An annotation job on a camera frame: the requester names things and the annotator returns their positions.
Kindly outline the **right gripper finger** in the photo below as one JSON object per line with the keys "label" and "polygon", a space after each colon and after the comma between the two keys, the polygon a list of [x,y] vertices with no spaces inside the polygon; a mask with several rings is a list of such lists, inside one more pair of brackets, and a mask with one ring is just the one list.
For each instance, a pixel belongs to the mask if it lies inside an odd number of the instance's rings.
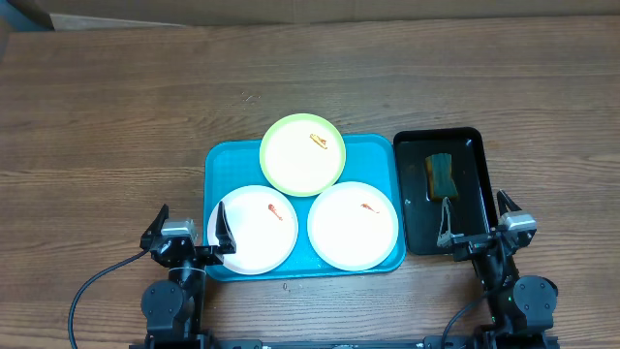
{"label": "right gripper finger", "polygon": [[499,190],[496,194],[498,210],[501,216],[506,213],[521,211],[521,207],[517,205],[512,198],[504,190]]}
{"label": "right gripper finger", "polygon": [[437,246],[448,248],[452,245],[452,240],[456,238],[456,234],[451,229],[451,202],[448,197],[442,200],[441,206],[441,222],[437,237]]}

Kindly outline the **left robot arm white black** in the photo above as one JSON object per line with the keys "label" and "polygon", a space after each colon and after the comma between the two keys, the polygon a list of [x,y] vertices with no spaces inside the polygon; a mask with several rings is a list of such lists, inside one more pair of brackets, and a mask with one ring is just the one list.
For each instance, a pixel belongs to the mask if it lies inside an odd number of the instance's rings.
{"label": "left robot arm white black", "polygon": [[224,263],[236,252],[226,207],[216,207],[214,245],[198,245],[191,219],[169,219],[169,207],[158,215],[140,238],[140,248],[166,268],[168,277],[152,283],[141,297],[146,318],[145,348],[218,348],[212,332],[202,328],[206,268]]}

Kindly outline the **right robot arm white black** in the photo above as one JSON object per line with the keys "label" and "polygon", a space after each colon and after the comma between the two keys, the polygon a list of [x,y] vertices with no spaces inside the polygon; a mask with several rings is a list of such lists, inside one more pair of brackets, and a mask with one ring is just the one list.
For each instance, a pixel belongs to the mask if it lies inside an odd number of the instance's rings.
{"label": "right robot arm white black", "polygon": [[[498,225],[486,233],[470,236],[452,231],[452,205],[449,198],[442,200],[437,245],[447,248],[454,261],[472,263],[483,294],[452,316],[438,347],[557,348],[558,339],[547,336],[545,332],[553,327],[558,288],[542,276],[521,276],[513,260],[517,250],[531,243],[537,231],[537,221],[505,191],[497,193],[497,200],[500,209]],[[454,324],[484,301],[492,323],[478,326],[467,337],[451,336]]]}

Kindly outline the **green yellow scrubbing sponge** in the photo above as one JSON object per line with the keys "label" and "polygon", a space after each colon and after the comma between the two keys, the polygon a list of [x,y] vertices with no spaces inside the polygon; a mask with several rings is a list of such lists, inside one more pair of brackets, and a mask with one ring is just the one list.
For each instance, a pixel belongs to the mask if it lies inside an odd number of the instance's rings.
{"label": "green yellow scrubbing sponge", "polygon": [[456,199],[458,191],[452,176],[452,157],[449,153],[436,153],[425,158],[428,197],[440,202],[444,198]]}

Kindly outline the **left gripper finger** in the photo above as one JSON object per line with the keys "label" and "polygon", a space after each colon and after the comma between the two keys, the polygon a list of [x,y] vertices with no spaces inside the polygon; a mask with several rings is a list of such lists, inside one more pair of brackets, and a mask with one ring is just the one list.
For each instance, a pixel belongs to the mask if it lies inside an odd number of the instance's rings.
{"label": "left gripper finger", "polygon": [[163,225],[165,221],[169,218],[169,206],[163,204],[160,208],[157,216],[151,222],[151,224],[147,227],[144,233],[141,235],[142,238],[155,238],[161,234]]}
{"label": "left gripper finger", "polygon": [[230,228],[225,203],[221,201],[217,206],[215,237],[218,239],[218,250],[221,254],[234,254],[236,242]]}

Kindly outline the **light green round plate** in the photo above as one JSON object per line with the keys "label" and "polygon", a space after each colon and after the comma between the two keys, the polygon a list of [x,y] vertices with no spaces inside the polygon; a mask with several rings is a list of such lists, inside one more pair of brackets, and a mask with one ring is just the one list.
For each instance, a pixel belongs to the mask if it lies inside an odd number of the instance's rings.
{"label": "light green round plate", "polygon": [[267,181],[284,194],[319,195],[344,171],[343,136],[323,117],[294,113],[272,124],[260,144],[260,166]]}

